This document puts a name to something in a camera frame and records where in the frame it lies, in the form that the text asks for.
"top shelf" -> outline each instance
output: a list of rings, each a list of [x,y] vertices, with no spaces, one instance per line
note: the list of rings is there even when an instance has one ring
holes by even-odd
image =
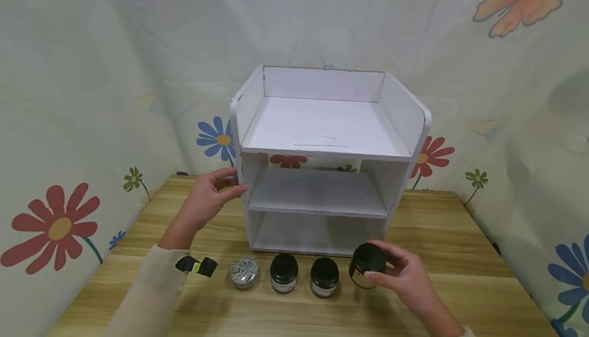
[[[262,98],[241,151],[411,159],[378,103],[285,97]]]

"orange butterfly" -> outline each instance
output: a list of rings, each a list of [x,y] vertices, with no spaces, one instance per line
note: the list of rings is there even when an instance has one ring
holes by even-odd
[[[500,19],[489,30],[489,38],[504,38],[523,23],[530,27],[540,20],[546,19],[550,12],[562,6],[562,0],[484,0],[477,6],[477,12],[472,17],[475,23],[480,23],[500,12]]]

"shelf board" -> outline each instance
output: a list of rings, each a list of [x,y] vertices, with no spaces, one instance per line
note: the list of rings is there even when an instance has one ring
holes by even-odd
[[[302,98],[264,97],[241,151],[411,159],[379,104]]]
[[[368,218],[266,213],[260,220],[253,250],[351,256],[369,238],[367,221]]]
[[[248,210],[387,218],[387,209],[367,173],[260,169]]]

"red flower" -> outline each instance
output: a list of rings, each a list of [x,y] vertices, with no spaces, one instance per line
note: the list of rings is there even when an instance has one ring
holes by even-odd
[[[82,245],[74,236],[89,237],[98,228],[96,222],[76,223],[96,210],[100,204],[100,199],[93,196],[79,206],[86,191],[88,191],[87,183],[78,185],[66,205],[63,188],[55,185],[47,189],[49,208],[39,199],[30,202],[29,209],[38,218],[28,213],[20,213],[12,220],[12,228],[23,232],[42,233],[8,249],[0,257],[0,263],[5,267],[11,267],[29,259],[45,248],[41,255],[27,267],[27,274],[32,275],[42,270],[50,262],[54,252],[56,253],[56,271],[65,265],[66,253],[71,259],[80,256]]]
[[[306,163],[307,157],[304,155],[272,155],[270,157],[270,163],[280,163],[280,167],[283,169],[299,169],[301,163]]]
[[[433,164],[436,167],[448,166],[450,161],[440,157],[452,154],[454,152],[454,148],[447,147],[436,151],[436,149],[441,147],[445,141],[446,139],[439,137],[432,143],[431,136],[427,136],[425,138],[425,143],[423,143],[423,147],[421,148],[421,154],[419,154],[417,157],[417,162],[415,163],[415,167],[413,167],[413,171],[411,172],[411,178],[415,177],[418,170],[419,174],[421,174],[423,177],[430,177],[433,172],[429,164]]]

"jar lid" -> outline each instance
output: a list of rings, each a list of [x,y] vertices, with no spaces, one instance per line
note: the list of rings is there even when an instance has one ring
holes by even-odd
[[[292,282],[299,272],[299,266],[294,256],[290,254],[279,254],[270,266],[270,276],[278,283]]]
[[[251,256],[243,256],[237,259],[229,268],[229,276],[238,289],[247,289],[255,282],[259,267]]]
[[[358,246],[353,259],[362,273],[384,272],[387,269],[387,256],[374,244],[365,243]]]
[[[328,257],[320,257],[311,267],[311,279],[319,287],[334,287],[339,280],[337,264]]]

